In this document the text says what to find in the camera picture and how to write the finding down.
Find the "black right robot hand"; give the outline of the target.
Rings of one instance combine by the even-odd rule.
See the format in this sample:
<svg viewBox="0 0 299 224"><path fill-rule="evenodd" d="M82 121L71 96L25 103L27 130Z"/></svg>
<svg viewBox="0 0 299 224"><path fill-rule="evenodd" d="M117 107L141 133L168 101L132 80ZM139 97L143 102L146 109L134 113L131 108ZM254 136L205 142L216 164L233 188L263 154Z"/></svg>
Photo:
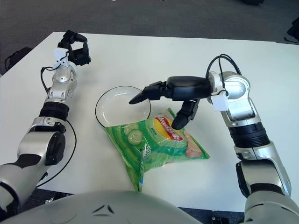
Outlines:
<svg viewBox="0 0 299 224"><path fill-rule="evenodd" d="M161 97L170 98L173 101L182 101L182 107L172 122L175 130L184 128L193 120L198 110L199 102L211 95L210 82L203 77L174 76L166 81L158 81L146 86L140 93L134 96L129 103L140 103L146 99L159 100Z"/></svg>

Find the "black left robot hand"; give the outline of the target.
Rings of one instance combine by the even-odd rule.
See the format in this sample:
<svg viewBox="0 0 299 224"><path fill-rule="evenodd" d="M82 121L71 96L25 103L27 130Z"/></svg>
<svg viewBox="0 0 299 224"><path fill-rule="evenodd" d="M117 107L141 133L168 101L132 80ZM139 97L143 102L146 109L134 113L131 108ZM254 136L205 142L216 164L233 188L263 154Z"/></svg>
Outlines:
<svg viewBox="0 0 299 224"><path fill-rule="evenodd" d="M83 43L82 48L73 50L71 45L75 42ZM83 66L91 62L87 38L79 33L67 30L57 46L68 50L68 60L75 65Z"/></svg>

